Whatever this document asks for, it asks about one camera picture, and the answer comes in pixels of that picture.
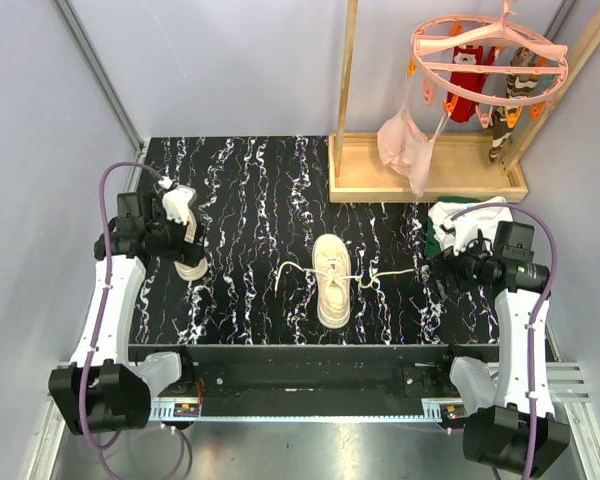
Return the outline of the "cream shoelace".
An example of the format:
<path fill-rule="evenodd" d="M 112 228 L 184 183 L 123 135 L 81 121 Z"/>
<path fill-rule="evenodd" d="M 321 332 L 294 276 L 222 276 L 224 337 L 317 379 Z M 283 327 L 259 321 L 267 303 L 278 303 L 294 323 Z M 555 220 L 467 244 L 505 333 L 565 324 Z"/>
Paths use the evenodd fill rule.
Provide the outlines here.
<path fill-rule="evenodd" d="M 314 274 L 314 275 L 318 275 L 318 276 L 323 276 L 323 277 L 327 277 L 327 278 L 331 278 L 332 275 L 330 273 L 324 272 L 324 271 L 320 271 L 320 270 L 316 270 L 313 268 L 303 268 L 300 265 L 298 265 L 297 263 L 291 262 L 291 261 L 285 261 L 283 262 L 278 269 L 276 270 L 275 273 L 275 283 L 274 283 L 274 292 L 278 291 L 278 287 L 279 287 L 279 282 L 280 282 L 280 278 L 281 275 L 283 273 L 283 270 L 285 267 L 291 267 L 293 269 L 296 269 L 302 273 L 310 273 L 310 274 Z M 363 276 L 362 275 L 353 275 L 353 274 L 349 274 L 349 275 L 344 275 L 341 277 L 342 280 L 355 280 L 357 282 L 360 283 L 360 289 L 367 289 L 372 287 L 375 284 L 379 284 L 380 283 L 380 279 L 382 277 L 387 277 L 387 276 L 400 276 L 400 275 L 404 275 L 404 274 L 411 274 L 411 273 L 418 273 L 419 270 L 416 268 L 409 268 L 409 269 L 403 269 L 403 270 L 398 270 L 398 271 L 384 271 L 384 272 L 377 272 L 373 275 L 371 275 L 369 277 L 369 280 L 367 283 L 363 283 Z"/>

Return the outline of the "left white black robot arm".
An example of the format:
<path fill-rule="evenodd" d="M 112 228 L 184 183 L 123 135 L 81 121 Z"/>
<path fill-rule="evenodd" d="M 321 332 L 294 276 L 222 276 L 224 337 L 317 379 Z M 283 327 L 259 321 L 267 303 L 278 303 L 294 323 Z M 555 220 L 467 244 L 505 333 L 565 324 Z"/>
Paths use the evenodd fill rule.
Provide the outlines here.
<path fill-rule="evenodd" d="M 186 281 L 208 270 L 206 228 L 194 214 L 197 193 L 186 186 L 164 194 L 122 193 L 117 214 L 94 245 L 95 288 L 78 346 L 66 367 L 54 369 L 49 392 L 75 435 L 143 428 L 152 401 L 195 386 L 185 354 L 158 352 L 129 357 L 130 329 L 148 265 L 173 262 Z"/>

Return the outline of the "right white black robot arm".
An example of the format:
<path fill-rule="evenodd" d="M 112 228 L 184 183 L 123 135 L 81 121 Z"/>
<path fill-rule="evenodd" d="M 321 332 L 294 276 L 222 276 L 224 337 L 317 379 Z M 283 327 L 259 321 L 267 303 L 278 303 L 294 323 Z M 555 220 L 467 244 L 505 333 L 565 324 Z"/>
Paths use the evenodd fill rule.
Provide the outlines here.
<path fill-rule="evenodd" d="M 431 259 L 438 292 L 492 288 L 499 323 L 498 370 L 455 353 L 434 371 L 446 396 L 460 394 L 467 418 L 466 459 L 538 479 L 570 443 L 570 429 L 556 418 L 548 387 L 546 317 L 552 270 L 534 262 L 531 225 L 500 222 L 493 239 L 478 234 L 465 251 L 446 248 Z"/>

